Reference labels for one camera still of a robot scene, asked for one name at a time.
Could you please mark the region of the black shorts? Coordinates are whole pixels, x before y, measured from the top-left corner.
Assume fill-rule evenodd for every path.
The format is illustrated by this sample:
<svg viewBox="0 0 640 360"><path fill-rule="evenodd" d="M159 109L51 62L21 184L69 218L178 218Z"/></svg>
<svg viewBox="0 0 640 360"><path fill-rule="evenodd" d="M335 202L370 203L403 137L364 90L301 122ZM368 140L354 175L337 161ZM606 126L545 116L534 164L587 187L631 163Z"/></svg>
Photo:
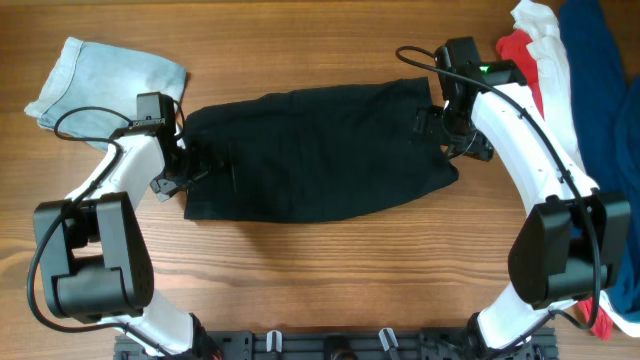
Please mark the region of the black shorts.
<svg viewBox="0 0 640 360"><path fill-rule="evenodd" d="M211 170L188 220L338 221L449 186L457 169L421 134L425 78L267 94L191 113L185 144Z"/></svg>

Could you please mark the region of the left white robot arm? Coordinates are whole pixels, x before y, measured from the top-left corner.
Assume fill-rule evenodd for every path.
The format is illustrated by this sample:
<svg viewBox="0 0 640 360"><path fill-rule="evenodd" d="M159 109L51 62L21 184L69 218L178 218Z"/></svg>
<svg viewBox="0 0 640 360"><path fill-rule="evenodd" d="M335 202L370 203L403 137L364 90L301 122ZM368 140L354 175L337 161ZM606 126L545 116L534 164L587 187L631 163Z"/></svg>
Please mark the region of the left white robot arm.
<svg viewBox="0 0 640 360"><path fill-rule="evenodd" d="M61 333L113 328L165 359L221 358L197 317L155 290L135 214L146 188L183 151L175 132L139 121L116 130L78 189L36 208L27 302L42 325Z"/></svg>

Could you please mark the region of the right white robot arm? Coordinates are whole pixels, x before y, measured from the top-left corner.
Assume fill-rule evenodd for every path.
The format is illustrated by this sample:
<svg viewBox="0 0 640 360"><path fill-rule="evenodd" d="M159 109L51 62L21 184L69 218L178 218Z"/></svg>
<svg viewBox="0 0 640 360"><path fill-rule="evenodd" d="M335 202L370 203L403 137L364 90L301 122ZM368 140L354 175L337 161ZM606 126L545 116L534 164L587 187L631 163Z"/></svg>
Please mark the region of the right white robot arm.
<svg viewBox="0 0 640 360"><path fill-rule="evenodd" d="M449 149L480 159L497 152L526 212L508 256L510 282L471 319L466 350L477 359L509 354L556 316L592 328L619 274L629 201L576 166L513 62L437 59L428 68L443 90L437 118Z"/></svg>

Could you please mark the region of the red cloth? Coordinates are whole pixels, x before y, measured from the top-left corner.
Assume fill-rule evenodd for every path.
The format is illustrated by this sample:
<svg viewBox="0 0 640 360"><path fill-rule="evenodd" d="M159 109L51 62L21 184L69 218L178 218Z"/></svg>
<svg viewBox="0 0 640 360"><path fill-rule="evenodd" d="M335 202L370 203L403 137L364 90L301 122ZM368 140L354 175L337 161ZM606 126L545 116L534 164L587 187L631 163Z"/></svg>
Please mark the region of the red cloth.
<svg viewBox="0 0 640 360"><path fill-rule="evenodd" d="M513 60L527 80L532 91L533 100L541 116L544 116L544 105L539 86L539 73L536 61L528 51L532 42L523 30L515 30L511 35L501 37L496 44L496 51L502 60ZM599 309L596 322L591 332L603 341L609 341L613 332L613 321Z"/></svg>

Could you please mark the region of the folded light blue denim shorts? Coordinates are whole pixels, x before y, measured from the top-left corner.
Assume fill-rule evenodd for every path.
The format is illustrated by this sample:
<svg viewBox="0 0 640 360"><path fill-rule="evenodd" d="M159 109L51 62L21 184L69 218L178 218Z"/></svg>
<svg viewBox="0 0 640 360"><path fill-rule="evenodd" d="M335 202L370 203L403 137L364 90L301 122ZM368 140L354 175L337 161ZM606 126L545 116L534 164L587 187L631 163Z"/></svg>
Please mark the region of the folded light blue denim shorts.
<svg viewBox="0 0 640 360"><path fill-rule="evenodd" d="M125 126L127 119L137 118L139 94L160 92L179 100L186 79L186 68L166 58L69 37L38 99L26 106L25 113L51 130L65 113L97 106L97 111L67 117L59 131L106 138Z"/></svg>

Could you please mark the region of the white cloth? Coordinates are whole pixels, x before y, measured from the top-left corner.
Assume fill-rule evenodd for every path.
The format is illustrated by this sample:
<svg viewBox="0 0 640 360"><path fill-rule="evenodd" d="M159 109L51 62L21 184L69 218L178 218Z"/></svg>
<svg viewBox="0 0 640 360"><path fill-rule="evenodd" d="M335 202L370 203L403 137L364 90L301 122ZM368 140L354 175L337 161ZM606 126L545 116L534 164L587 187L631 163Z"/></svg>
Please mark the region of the white cloth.
<svg viewBox="0 0 640 360"><path fill-rule="evenodd" d="M543 118L572 160L586 172L574 127L570 67L560 35L559 10L553 11L550 7L533 1L521 1L511 14L514 18L514 31L523 30L532 39L527 48L538 66L544 105ZM601 294L601 309L611 318L613 327L618 327L631 337L638 337L639 321L629 322L619 315L612 307L608 290Z"/></svg>

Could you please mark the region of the navy blue garment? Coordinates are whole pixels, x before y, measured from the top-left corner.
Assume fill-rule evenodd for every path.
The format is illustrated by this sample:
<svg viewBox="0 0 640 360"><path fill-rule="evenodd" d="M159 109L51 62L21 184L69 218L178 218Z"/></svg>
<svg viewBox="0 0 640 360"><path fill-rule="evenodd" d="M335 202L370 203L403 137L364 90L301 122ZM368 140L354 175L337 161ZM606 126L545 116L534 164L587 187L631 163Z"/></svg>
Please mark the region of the navy blue garment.
<svg viewBox="0 0 640 360"><path fill-rule="evenodd" d="M626 79L600 3L565 2L561 40L570 67L571 107L587 174L605 192L620 191L631 225L616 284L607 291L614 310L639 321L639 80Z"/></svg>

